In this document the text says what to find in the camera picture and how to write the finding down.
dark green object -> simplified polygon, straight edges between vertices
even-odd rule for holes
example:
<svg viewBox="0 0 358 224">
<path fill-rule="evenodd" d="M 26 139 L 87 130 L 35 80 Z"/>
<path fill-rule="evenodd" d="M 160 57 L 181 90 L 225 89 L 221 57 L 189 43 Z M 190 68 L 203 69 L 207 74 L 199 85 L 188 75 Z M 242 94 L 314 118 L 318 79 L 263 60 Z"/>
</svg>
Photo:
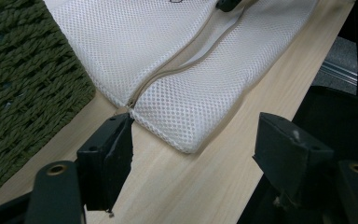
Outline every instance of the dark green object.
<svg viewBox="0 0 358 224">
<path fill-rule="evenodd" d="M 0 187 L 94 92 L 43 0 L 0 0 Z"/>
</svg>

wood grain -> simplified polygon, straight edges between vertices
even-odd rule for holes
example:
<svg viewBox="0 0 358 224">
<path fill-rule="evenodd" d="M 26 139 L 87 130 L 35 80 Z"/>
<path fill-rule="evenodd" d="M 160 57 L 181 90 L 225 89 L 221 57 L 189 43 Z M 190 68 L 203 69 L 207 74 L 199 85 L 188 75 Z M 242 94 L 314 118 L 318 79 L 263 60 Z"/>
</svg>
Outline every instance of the wood grain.
<svg viewBox="0 0 358 224">
<path fill-rule="evenodd" d="M 132 171 L 115 217 L 87 212 L 88 223 L 236 223 L 262 175 L 252 159 L 260 112 L 291 119 L 347 18 L 352 3 L 321 0 L 310 21 L 241 107 L 200 153 L 186 155 L 134 123 Z M 100 93 L 0 188 L 0 204 L 32 189 L 35 173 L 76 151 L 115 112 Z"/>
</svg>

white mesh bag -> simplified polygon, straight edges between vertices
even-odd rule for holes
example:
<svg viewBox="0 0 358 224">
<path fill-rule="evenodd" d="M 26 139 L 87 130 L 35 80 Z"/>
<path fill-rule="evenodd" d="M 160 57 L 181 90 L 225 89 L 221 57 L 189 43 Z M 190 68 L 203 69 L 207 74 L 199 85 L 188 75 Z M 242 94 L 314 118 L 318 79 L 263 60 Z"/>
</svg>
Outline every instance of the white mesh bag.
<svg viewBox="0 0 358 224">
<path fill-rule="evenodd" d="M 194 153 L 284 52 L 317 0 L 242 2 L 230 13 L 215 0 L 70 0 L 50 11 L 109 100 Z"/>
</svg>

